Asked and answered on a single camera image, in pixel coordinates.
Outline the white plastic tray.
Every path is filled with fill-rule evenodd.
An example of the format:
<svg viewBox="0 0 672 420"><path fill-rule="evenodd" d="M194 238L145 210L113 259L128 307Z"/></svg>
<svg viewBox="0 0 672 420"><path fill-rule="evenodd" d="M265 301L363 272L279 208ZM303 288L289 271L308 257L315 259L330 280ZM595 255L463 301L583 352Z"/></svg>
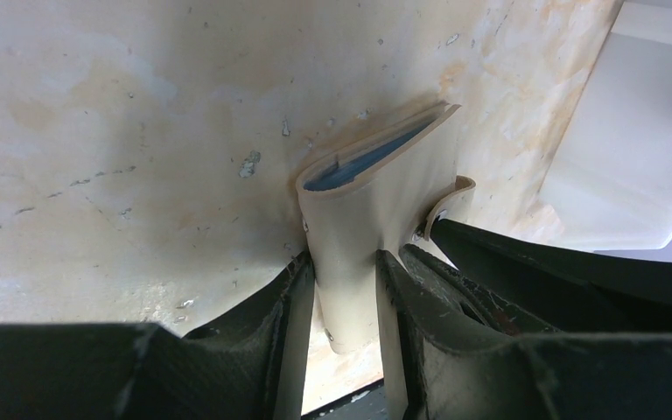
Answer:
<svg viewBox="0 0 672 420"><path fill-rule="evenodd" d="M583 251L672 240L672 1L626 1L540 190Z"/></svg>

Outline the beige card holder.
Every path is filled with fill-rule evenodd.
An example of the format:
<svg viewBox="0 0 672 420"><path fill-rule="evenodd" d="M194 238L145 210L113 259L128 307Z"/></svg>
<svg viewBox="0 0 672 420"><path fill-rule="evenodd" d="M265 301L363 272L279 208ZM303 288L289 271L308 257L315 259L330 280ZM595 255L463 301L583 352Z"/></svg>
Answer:
<svg viewBox="0 0 672 420"><path fill-rule="evenodd" d="M331 349L378 334L375 254L426 241L437 221L464 221L475 182L459 174L459 105L439 103L361 136L296 181Z"/></svg>

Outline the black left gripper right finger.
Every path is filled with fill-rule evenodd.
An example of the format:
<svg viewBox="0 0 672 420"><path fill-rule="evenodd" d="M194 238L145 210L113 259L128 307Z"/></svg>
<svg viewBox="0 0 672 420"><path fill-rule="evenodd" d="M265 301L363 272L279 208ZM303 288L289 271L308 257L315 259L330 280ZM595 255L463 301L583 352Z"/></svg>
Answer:
<svg viewBox="0 0 672 420"><path fill-rule="evenodd" d="M672 419L672 333L481 325L376 253L391 419Z"/></svg>

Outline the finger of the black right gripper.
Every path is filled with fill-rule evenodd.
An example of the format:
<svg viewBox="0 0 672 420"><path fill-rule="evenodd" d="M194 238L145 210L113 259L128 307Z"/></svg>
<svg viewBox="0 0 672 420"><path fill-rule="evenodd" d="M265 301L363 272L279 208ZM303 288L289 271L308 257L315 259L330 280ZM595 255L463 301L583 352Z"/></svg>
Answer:
<svg viewBox="0 0 672 420"><path fill-rule="evenodd" d="M559 276L587 282L637 298L672 305L672 262L600 255L521 241L454 220L442 219L430 229L438 245L478 246L499 256Z"/></svg>
<svg viewBox="0 0 672 420"><path fill-rule="evenodd" d="M557 330L418 246L403 246L399 256L414 279L483 326L509 336Z"/></svg>

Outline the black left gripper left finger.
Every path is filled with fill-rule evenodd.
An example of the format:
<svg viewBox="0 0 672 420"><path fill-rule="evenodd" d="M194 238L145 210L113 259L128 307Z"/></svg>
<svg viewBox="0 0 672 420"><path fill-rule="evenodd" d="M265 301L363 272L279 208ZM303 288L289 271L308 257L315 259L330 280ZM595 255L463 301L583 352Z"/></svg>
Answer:
<svg viewBox="0 0 672 420"><path fill-rule="evenodd" d="M298 419L314 266L184 336L151 323L0 324L0 419Z"/></svg>

